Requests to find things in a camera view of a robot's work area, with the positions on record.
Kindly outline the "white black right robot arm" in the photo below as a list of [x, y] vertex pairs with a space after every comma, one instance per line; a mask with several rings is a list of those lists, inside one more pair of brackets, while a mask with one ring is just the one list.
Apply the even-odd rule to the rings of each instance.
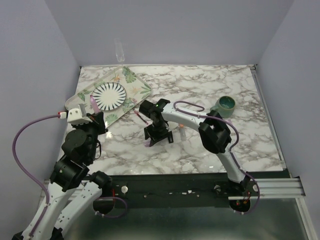
[[226, 170], [230, 194], [244, 195], [248, 191], [248, 183], [252, 177], [242, 169], [232, 152], [232, 148], [240, 140], [237, 129], [224, 120], [216, 110], [203, 114], [200, 110], [193, 111], [178, 107], [178, 104], [187, 104], [204, 110], [202, 106], [194, 103], [183, 100], [170, 102], [163, 98], [156, 103], [144, 100], [140, 104], [139, 113], [152, 121], [143, 129], [145, 139], [149, 140], [149, 146], [152, 147], [165, 139], [170, 144], [174, 142], [173, 133], [169, 130], [169, 122], [197, 131], [203, 147], [215, 154]]

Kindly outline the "blue black highlighter pen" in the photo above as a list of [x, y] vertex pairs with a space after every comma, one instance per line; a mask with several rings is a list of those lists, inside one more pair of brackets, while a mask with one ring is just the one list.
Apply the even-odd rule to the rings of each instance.
[[168, 132], [167, 139], [168, 139], [168, 142], [169, 142], [170, 144], [172, 144], [172, 143], [174, 142], [174, 138], [173, 138], [173, 133], [172, 133], [172, 131], [169, 131], [169, 132]]

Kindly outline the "pink highlighter pen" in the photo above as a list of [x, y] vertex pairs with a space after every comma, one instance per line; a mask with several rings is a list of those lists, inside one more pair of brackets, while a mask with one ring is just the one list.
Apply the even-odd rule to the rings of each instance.
[[95, 114], [99, 113], [100, 112], [100, 109], [94, 99], [94, 97], [92, 95], [90, 95], [90, 104], [92, 106], [92, 109], [94, 111]]

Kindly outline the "orange clear marker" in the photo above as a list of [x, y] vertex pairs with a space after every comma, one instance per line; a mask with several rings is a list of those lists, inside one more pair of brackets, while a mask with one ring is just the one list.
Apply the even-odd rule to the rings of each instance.
[[187, 137], [186, 137], [186, 130], [185, 130], [185, 127], [184, 128], [181, 128], [179, 126], [179, 133], [180, 133], [180, 138], [182, 141], [186, 141], [187, 140]]

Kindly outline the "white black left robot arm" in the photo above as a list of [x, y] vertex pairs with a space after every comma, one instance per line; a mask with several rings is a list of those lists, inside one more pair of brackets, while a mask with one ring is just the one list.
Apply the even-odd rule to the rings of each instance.
[[[12, 238], [14, 240], [62, 240], [74, 221], [99, 197], [114, 197], [112, 178], [102, 171], [87, 176], [89, 165], [101, 150], [98, 140], [107, 133], [102, 112], [82, 113], [80, 108], [59, 112], [57, 118], [66, 118], [74, 128], [62, 144], [63, 156], [58, 160], [47, 187], [39, 181], [45, 197], [28, 227]], [[88, 182], [73, 199], [69, 198], [84, 179]]]

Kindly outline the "purple pen cap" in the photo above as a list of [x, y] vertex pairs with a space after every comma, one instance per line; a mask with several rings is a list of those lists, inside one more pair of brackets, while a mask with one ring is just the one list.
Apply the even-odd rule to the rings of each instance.
[[145, 142], [144, 142], [144, 146], [145, 147], [150, 147], [150, 144], [151, 144], [151, 140], [150, 139], [148, 139], [148, 140], [146, 140]]

